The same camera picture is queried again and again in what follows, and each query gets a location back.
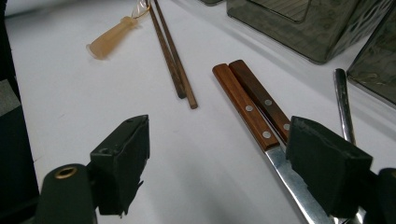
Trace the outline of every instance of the knife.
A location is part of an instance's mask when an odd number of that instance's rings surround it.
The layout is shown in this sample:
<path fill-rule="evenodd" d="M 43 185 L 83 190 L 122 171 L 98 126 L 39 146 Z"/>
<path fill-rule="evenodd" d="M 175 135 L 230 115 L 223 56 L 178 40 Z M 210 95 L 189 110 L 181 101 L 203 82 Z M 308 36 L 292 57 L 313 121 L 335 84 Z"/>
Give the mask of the knife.
<path fill-rule="evenodd" d="M 269 124 L 286 145 L 289 136 L 290 120 L 282 112 L 260 81 L 250 71 L 244 61 L 235 61 L 230 63 L 229 67 L 247 95 L 260 109 Z"/>
<path fill-rule="evenodd" d="M 291 168 L 285 152 L 267 125 L 259 109 L 249 98 L 230 67 L 223 63 L 213 68 L 219 84 L 230 98 L 260 148 L 274 166 L 279 178 L 302 211 L 307 223 L 333 223 L 317 200 L 309 192 L 303 179 Z"/>
<path fill-rule="evenodd" d="M 256 103 L 260 99 L 259 92 L 268 93 L 243 61 L 231 63 L 229 68 L 226 64 L 220 64 L 214 67 L 213 72 L 244 120 L 248 119 L 246 111 L 256 113 L 254 122 L 247 122 L 247 126 L 251 131 L 255 130 L 253 135 L 308 223 L 340 223 L 345 217 L 354 217 L 359 206 L 368 211 L 364 223 L 395 223 L 396 202 L 392 198 L 396 195 L 396 169 L 386 168 L 375 175 L 370 171 L 373 157 L 323 125 L 298 117 L 291 118 L 286 156 L 280 146 L 262 145 L 259 140 L 271 137 L 272 133 L 271 130 L 263 131 L 260 135 L 260 131 L 257 131 L 255 125 L 262 126 L 263 130 L 268 129 L 268 126 L 265 127 L 265 121 L 255 111 L 259 109 L 250 107 L 254 100 L 251 101 L 249 97 L 256 99 Z M 246 111 L 243 109 L 244 104 L 248 104 Z M 281 119 L 271 117 L 286 116 L 277 105 L 271 108 L 269 112 L 262 106 L 260 111 L 274 129 L 279 129 L 282 126 L 280 124 L 284 123 L 279 124 Z M 278 158 L 282 159 L 281 164 L 287 164 L 284 173 L 279 168 L 282 166 L 274 162 Z M 296 186 L 296 182 L 288 175 L 297 175 L 302 184 Z M 312 198 L 317 203 L 301 203 Z"/>

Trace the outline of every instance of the wooden chopstick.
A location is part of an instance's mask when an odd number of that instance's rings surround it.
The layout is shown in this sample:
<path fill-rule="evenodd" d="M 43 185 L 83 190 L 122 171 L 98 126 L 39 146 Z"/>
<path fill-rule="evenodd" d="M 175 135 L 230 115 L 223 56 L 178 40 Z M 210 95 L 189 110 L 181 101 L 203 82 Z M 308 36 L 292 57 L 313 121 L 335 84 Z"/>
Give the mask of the wooden chopstick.
<path fill-rule="evenodd" d="M 163 56 L 165 57 L 169 72 L 171 73 L 171 78 L 174 82 L 177 96 L 180 99 L 184 99 L 184 98 L 186 98 L 186 92 L 184 91 L 184 87 L 183 87 L 183 84 L 181 83 L 180 77 L 177 73 L 171 52 L 169 51 L 168 47 L 166 46 L 165 38 L 163 37 L 163 32 L 161 31 L 160 24 L 157 21 L 157 17 L 155 16 L 155 13 L 154 13 L 154 10 L 152 7 L 149 8 L 149 14 L 152 18 L 155 32 L 157 33 L 157 36 L 158 36 L 158 40 L 160 41 L 161 49 L 163 50 Z"/>
<path fill-rule="evenodd" d="M 181 64 L 181 60 L 178 57 L 175 43 L 173 42 L 173 39 L 169 32 L 168 26 L 166 25 L 165 18 L 163 17 L 163 12 L 161 11 L 160 5 L 158 4 L 157 0 L 154 0 L 154 3 L 155 3 L 155 7 L 157 8 L 158 15 L 160 16 L 160 21 L 161 21 L 161 24 L 163 25 L 163 31 L 165 32 L 165 36 L 168 41 L 169 48 L 172 51 L 172 56 L 173 56 L 179 77 L 181 79 L 181 83 L 183 84 L 184 91 L 186 92 L 187 99 L 190 104 L 190 108 L 195 109 L 198 107 L 198 103 L 195 100 L 195 96 L 194 96 L 194 93 L 192 92 L 192 88 L 191 88 L 189 79 L 187 78 L 186 72 L 184 71 L 183 65 Z"/>

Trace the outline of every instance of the white surface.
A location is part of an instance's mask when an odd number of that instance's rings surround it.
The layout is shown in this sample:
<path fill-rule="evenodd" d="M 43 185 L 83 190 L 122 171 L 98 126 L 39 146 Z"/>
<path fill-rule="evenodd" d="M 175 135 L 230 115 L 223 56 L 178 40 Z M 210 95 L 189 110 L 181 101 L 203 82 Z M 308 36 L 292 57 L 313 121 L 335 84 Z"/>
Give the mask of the white surface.
<path fill-rule="evenodd" d="M 244 60 L 289 118 L 309 118 L 340 134 L 332 71 L 347 69 L 364 42 L 313 65 L 227 17 L 225 3 L 163 0 L 199 104 L 190 110 L 177 98 L 150 17 L 107 60 L 85 50 L 132 7 L 132 1 L 73 1 L 7 19 L 39 185 L 58 166 L 87 164 L 123 120 L 148 114 L 145 184 L 128 216 L 99 216 L 100 224 L 302 222 L 212 67 Z M 348 87 L 358 146 L 375 157 L 373 171 L 394 166 L 395 110 Z"/>

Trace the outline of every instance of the knife blade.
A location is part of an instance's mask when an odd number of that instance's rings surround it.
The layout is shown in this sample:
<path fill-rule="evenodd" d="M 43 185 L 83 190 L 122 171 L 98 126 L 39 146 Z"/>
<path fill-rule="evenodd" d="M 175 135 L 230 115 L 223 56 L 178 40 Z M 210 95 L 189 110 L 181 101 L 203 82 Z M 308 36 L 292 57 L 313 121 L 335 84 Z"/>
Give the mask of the knife blade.
<path fill-rule="evenodd" d="M 213 73 L 260 148 L 274 166 L 277 175 L 297 203 L 307 223 L 334 223 L 309 192 L 303 179 L 292 170 L 291 164 L 286 159 L 285 152 L 274 133 L 233 75 L 230 67 L 225 63 L 216 65 L 213 68 Z"/>

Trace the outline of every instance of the brown wooden handle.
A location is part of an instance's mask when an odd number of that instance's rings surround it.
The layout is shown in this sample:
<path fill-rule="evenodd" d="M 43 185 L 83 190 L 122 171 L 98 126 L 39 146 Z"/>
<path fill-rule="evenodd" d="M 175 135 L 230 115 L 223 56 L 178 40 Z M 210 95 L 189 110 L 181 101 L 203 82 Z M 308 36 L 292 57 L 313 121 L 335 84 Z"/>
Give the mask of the brown wooden handle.
<path fill-rule="evenodd" d="M 233 76 L 227 64 L 222 63 L 213 68 L 213 74 L 227 93 L 233 106 L 238 111 L 263 151 L 279 145 L 260 111 L 248 97 L 238 80 Z"/>
<path fill-rule="evenodd" d="M 242 85 L 247 95 L 267 118 L 276 130 L 282 142 L 288 142 L 290 120 L 286 117 L 275 100 L 250 71 L 244 61 L 238 60 L 230 63 L 230 69 Z"/>

